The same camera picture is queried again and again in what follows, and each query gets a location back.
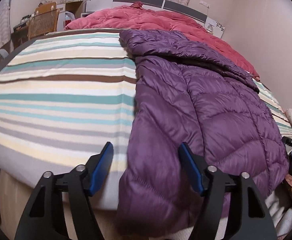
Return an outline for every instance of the chair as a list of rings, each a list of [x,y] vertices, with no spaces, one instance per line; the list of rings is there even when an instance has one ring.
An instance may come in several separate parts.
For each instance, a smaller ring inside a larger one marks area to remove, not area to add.
[[[40,13],[29,21],[28,40],[57,30],[57,20],[60,9]]]

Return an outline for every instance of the mattress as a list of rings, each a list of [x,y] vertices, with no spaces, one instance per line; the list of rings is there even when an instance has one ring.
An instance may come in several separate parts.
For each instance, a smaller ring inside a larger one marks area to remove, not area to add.
[[[110,173],[91,203],[117,209],[136,84],[134,60],[121,45],[120,31],[53,33],[26,46],[0,71],[1,169],[34,187],[45,171],[69,172],[110,141]],[[278,101],[255,83],[280,133],[292,137]]]

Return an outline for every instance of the wooden desk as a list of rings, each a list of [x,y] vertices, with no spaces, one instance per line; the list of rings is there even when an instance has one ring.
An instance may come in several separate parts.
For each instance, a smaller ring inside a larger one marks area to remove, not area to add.
[[[11,34],[11,39],[14,44],[14,49],[28,41],[28,26],[24,26]]]

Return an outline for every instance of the pink comforter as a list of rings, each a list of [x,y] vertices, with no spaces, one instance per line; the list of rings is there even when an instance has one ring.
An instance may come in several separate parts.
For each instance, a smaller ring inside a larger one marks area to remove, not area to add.
[[[258,73],[242,55],[221,39],[209,34],[200,24],[186,15],[170,11],[153,11],[141,3],[94,12],[85,18],[69,23],[65,30],[90,28],[127,28],[138,30],[180,31],[191,41],[205,42],[229,58],[237,66],[258,77]]]

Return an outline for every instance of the power outlet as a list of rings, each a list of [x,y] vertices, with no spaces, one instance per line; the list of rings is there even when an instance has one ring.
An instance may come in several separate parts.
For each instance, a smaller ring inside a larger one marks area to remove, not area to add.
[[[204,1],[202,1],[202,0],[199,1],[199,4],[202,4],[202,5],[204,5],[205,7],[210,8],[210,4],[209,4],[209,3],[206,3],[206,2],[204,2]]]

